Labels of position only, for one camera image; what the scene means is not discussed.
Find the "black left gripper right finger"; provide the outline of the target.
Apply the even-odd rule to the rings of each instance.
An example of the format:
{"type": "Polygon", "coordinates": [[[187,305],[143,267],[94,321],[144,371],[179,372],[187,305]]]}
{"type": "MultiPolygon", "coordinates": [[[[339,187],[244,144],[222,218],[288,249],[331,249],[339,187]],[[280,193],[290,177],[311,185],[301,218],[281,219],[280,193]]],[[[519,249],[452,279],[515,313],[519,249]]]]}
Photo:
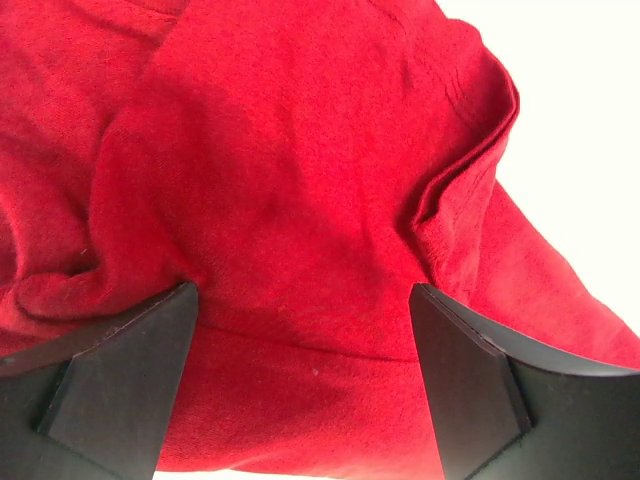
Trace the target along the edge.
{"type": "Polygon", "coordinates": [[[436,288],[409,300],[448,479],[635,479],[639,374],[551,347],[436,288]]]}

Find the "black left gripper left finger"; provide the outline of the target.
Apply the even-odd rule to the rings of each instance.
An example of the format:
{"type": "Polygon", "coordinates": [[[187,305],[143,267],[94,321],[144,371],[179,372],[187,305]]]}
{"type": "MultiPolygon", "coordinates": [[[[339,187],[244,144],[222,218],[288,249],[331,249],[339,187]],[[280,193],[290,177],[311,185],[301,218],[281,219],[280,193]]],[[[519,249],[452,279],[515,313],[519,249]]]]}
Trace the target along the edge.
{"type": "Polygon", "coordinates": [[[184,283],[2,357],[2,478],[152,478],[197,315],[184,283]]]}

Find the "dark red t shirt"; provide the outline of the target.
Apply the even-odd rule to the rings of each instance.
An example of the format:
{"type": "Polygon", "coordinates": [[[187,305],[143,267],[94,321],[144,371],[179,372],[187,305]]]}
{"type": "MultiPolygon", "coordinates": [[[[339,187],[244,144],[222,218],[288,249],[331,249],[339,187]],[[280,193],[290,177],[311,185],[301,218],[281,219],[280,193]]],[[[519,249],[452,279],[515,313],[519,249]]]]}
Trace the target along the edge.
{"type": "Polygon", "coordinates": [[[191,281],[162,470],[438,479],[415,284],[639,364],[496,180],[518,111],[433,1],[5,1],[1,351],[191,281]]]}

